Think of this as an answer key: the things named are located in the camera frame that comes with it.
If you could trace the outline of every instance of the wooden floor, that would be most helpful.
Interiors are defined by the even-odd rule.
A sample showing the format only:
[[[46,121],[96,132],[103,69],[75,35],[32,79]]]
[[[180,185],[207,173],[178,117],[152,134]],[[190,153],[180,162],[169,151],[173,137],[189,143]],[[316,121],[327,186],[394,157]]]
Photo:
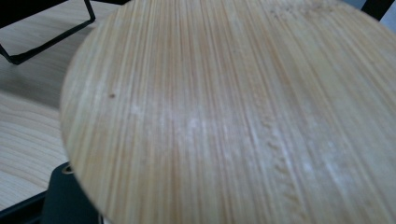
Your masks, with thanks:
[[[97,21],[21,65],[0,57],[0,210],[46,190],[51,171],[66,161],[59,99],[74,52],[117,5],[92,2]],[[71,0],[0,30],[10,54],[36,47],[89,18]]]

